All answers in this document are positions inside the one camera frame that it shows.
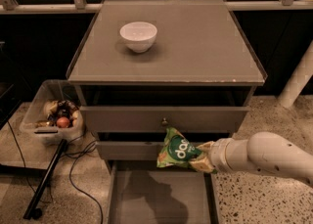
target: cable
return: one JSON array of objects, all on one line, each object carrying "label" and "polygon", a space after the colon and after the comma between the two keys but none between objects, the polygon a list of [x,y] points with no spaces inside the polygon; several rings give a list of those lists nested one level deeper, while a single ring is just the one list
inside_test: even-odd
[{"label": "cable", "polygon": [[77,157],[72,157],[72,158],[75,158],[75,161],[73,162],[73,164],[72,164],[72,166],[71,166],[71,168],[70,168],[70,172],[69,172],[69,176],[68,176],[68,177],[69,177],[69,181],[70,181],[71,185],[72,185],[77,191],[79,191],[80,193],[82,193],[82,194],[84,194],[85,196],[89,197],[91,200],[93,200],[93,201],[98,205],[98,207],[99,207],[99,209],[100,209],[100,217],[101,217],[101,218],[100,218],[100,223],[102,224],[102,223],[103,223],[103,219],[104,219],[104,214],[103,214],[102,207],[101,207],[101,205],[99,204],[99,202],[98,202],[94,197],[92,197],[91,195],[89,195],[88,193],[86,193],[85,191],[79,189],[79,188],[73,183],[72,178],[71,178],[72,171],[74,170],[74,167],[75,167],[75,165],[77,164],[78,160],[79,160],[81,157],[85,156],[86,154],[93,152],[93,151],[96,149],[95,143],[96,143],[96,141],[93,141],[93,142],[89,143],[89,144],[85,147],[85,149],[84,149],[82,152],[78,153],[79,155],[78,155]]},{"label": "cable", "polygon": [[[19,145],[19,143],[18,143],[17,137],[16,137],[16,135],[15,135],[15,133],[14,133],[14,131],[13,131],[13,128],[12,128],[12,126],[11,126],[9,120],[8,120],[8,125],[9,125],[9,127],[10,127],[10,130],[11,130],[11,132],[12,132],[13,138],[14,138],[14,140],[15,140],[15,142],[16,142],[16,144],[17,144],[17,147],[18,147],[18,149],[19,149],[19,152],[20,152],[20,154],[21,154],[23,166],[24,166],[24,168],[26,168],[26,163],[25,163],[25,160],[24,160],[24,157],[23,157],[23,154],[22,154],[21,147],[20,147],[20,145]],[[81,138],[82,136],[79,136],[79,137],[77,137],[77,138],[71,140],[70,142],[68,142],[68,144],[71,143],[72,141],[78,139],[78,138]],[[99,203],[94,197],[92,197],[91,195],[89,195],[89,194],[86,193],[85,191],[79,189],[79,188],[73,183],[72,178],[71,178],[72,171],[74,170],[74,167],[76,166],[78,160],[79,160],[81,157],[83,157],[83,156],[85,156],[85,155],[87,155],[87,154],[89,154],[89,153],[94,152],[95,149],[96,149],[96,145],[95,145],[95,144],[96,144],[96,141],[92,141],[91,143],[89,143],[89,144],[84,148],[83,151],[81,151],[81,152],[76,152],[76,153],[71,153],[71,154],[66,154],[66,156],[69,157],[69,158],[74,158],[74,159],[75,159],[75,161],[73,162],[73,164],[72,164],[72,166],[71,166],[71,168],[70,168],[70,172],[69,172],[69,175],[68,175],[70,184],[71,184],[77,191],[79,191],[80,193],[86,195],[87,197],[89,197],[91,200],[93,200],[93,201],[97,204],[97,206],[98,206],[99,209],[100,209],[100,217],[101,217],[101,218],[100,218],[100,221],[101,221],[100,223],[102,224],[102,223],[103,223],[103,219],[104,219],[104,214],[103,214],[102,207],[101,207],[100,203]],[[31,186],[31,184],[30,184],[30,182],[29,182],[29,180],[28,180],[28,177],[26,177],[26,181],[27,181],[28,186],[29,186],[29,187],[32,189],[32,191],[35,193],[35,190],[34,190],[33,187]],[[50,197],[51,197],[51,200],[52,200],[52,202],[53,202],[53,197],[52,197],[51,189],[50,189]]]},{"label": "cable", "polygon": [[80,139],[81,137],[84,137],[85,134],[86,134],[86,127],[84,127],[84,131],[83,131],[82,135],[80,135],[80,136],[78,136],[78,137],[76,137],[76,138],[70,140],[69,142],[67,142],[67,145],[69,145],[70,143],[72,143],[72,142],[74,142],[74,141]]},{"label": "cable", "polygon": [[[22,158],[23,167],[26,168],[26,162],[25,162],[25,159],[24,159],[24,157],[23,157],[22,150],[21,150],[21,147],[20,147],[20,145],[19,145],[19,143],[18,143],[16,134],[14,133],[13,128],[12,128],[12,126],[11,126],[9,120],[8,120],[7,123],[8,123],[8,125],[9,125],[9,128],[10,128],[10,130],[11,130],[11,133],[12,133],[12,135],[13,135],[13,139],[14,139],[14,141],[15,141],[15,143],[17,144],[17,147],[18,147],[18,149],[19,149],[19,152],[20,152],[20,155],[21,155],[21,158]],[[31,188],[31,190],[33,191],[33,193],[36,193],[36,191],[34,190],[34,188],[31,186],[28,177],[26,176],[25,178],[26,178],[26,181],[27,181],[28,186]],[[50,189],[50,197],[51,197],[51,202],[45,202],[45,201],[42,201],[42,200],[40,200],[40,201],[41,201],[42,203],[52,203],[52,202],[53,202],[53,197],[52,197],[51,189]]]}]

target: white bowl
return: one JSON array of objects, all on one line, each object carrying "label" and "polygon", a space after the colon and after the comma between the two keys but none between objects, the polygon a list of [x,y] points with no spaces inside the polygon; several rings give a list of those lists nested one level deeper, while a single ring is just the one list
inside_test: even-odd
[{"label": "white bowl", "polygon": [[136,53],[146,52],[157,38],[157,28],[148,22],[126,24],[119,33],[126,46]]}]

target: black stand leg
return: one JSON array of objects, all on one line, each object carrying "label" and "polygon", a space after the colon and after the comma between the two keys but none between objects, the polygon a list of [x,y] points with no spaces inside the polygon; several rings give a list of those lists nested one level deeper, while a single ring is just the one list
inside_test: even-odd
[{"label": "black stand leg", "polygon": [[64,152],[67,148],[67,141],[66,140],[62,140],[61,143],[59,144],[53,158],[51,159],[51,162],[46,170],[45,175],[43,176],[28,208],[27,211],[25,213],[25,215],[23,216],[24,219],[30,220],[31,218],[37,219],[41,216],[41,210],[36,208],[37,204],[40,201],[40,198],[49,182],[49,179],[59,161],[59,158],[62,154],[62,152]]}]

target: open drawer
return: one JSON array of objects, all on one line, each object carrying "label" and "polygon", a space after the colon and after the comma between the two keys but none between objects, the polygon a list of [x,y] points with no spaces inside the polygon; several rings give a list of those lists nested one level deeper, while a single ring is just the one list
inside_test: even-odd
[{"label": "open drawer", "polygon": [[181,132],[234,133],[247,107],[81,107],[93,133],[158,133],[173,126]]},{"label": "open drawer", "polygon": [[116,161],[106,224],[218,223],[211,178],[152,162]]}]

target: white pole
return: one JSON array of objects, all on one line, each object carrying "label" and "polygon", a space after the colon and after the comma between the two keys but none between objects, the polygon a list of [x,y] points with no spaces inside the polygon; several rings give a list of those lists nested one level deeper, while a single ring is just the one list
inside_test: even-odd
[{"label": "white pole", "polygon": [[313,41],[309,45],[300,63],[293,72],[290,80],[287,82],[284,90],[279,96],[280,104],[289,108],[301,93],[304,86],[313,75]]}]

